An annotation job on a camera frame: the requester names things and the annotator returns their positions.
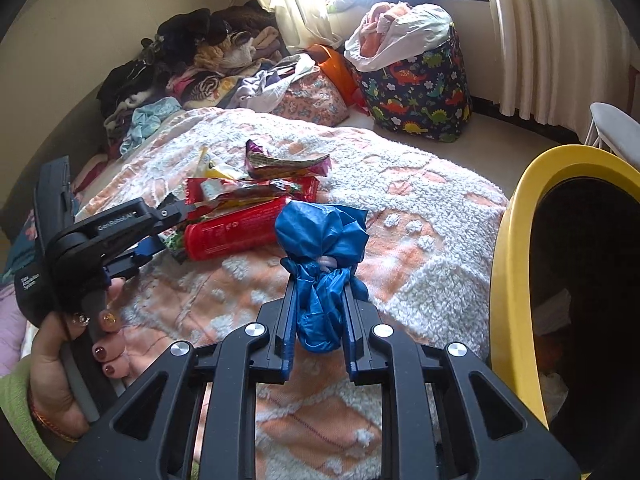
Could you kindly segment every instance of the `textured bedspread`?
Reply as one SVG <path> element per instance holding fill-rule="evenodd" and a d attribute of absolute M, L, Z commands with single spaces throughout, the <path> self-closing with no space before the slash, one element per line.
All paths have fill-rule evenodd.
<path fill-rule="evenodd" d="M 421 342 L 460 340 L 487 356 L 489 278 L 505 197 L 472 171 L 369 130 L 243 109 L 192 110 L 133 155 L 82 214 L 138 196 L 157 205 L 194 170 L 201 145 L 242 166 L 249 138 L 276 156 L 331 154 L 334 168 L 319 202 L 370 211 L 370 239 L 356 275 L 385 322 Z M 284 293 L 283 255 L 267 246 L 179 265 L 158 254 L 116 305 L 127 322 L 134 374 L 174 340 L 208 344 L 254 320 L 261 304 Z M 291 380 L 258 386 L 258 478 L 376 478 L 381 416 L 380 388 L 349 383 L 341 351 L 310 354 L 298 345 Z"/>

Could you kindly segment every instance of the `human hand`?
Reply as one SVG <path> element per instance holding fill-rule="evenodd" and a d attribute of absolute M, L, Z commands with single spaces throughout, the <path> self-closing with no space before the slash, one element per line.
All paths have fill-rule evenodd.
<path fill-rule="evenodd" d="M 114 300 L 122 290 L 124 280 L 111 281 L 108 297 Z M 70 336 L 75 339 L 84 332 L 87 322 L 65 316 Z M 129 373 L 129 361 L 122 355 L 124 336 L 122 320 L 113 310 L 100 313 L 100 326 L 108 334 L 94 344 L 94 358 L 103 363 L 102 370 L 110 378 L 122 378 Z M 69 389 L 60 360 L 60 348 L 67 341 L 62 317 L 51 312 L 44 319 L 31 346 L 31 399 L 33 407 L 47 422 L 65 435 L 79 438 L 89 430 L 89 424 Z"/>

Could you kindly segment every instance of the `green sleeve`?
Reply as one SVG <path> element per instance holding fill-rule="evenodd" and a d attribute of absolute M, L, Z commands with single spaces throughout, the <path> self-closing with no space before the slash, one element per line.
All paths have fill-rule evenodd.
<path fill-rule="evenodd" d="M 0 378 L 0 409 L 25 449 L 43 471 L 53 478 L 58 461 L 40 438 L 27 404 L 29 370 L 30 358 L 27 356 L 18 362 L 12 373 Z"/>

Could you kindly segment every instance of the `red wrapper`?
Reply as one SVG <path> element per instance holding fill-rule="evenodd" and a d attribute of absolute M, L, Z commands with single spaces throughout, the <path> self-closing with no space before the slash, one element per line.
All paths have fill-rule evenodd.
<path fill-rule="evenodd" d="M 209 260 L 276 243 L 275 223 L 290 201 L 281 196 L 249 209 L 187 226 L 184 247 L 191 260 Z"/>
<path fill-rule="evenodd" d="M 186 185 L 187 204 L 203 202 L 196 210 L 188 215 L 189 220 L 200 218 L 211 213 L 216 208 L 249 205 L 251 203 L 267 201 L 279 196 L 290 196 L 304 202 L 315 202 L 318 193 L 318 180 L 313 176 L 278 180 L 223 180 L 232 191 L 220 194 L 212 202 L 206 202 L 201 184 L 207 178 L 188 178 Z"/>

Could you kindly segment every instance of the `light blue cloth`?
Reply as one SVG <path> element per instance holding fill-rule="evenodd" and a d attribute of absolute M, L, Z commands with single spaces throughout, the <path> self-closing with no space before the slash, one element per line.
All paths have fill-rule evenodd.
<path fill-rule="evenodd" d="M 369 299 L 367 287 L 353 275 L 369 240 L 366 218 L 362 209 L 293 201 L 276 219 L 278 243 L 288 256 L 280 263 L 296 279 L 298 339 L 310 352 L 340 348 L 347 282 L 354 298 Z M 335 258 L 337 268 L 318 263 L 321 256 Z"/>
<path fill-rule="evenodd" d="M 155 103 L 141 106 L 133 111 L 131 126 L 120 145 L 120 154 L 125 155 L 150 137 L 168 116 L 180 110 L 175 97 L 163 97 Z"/>

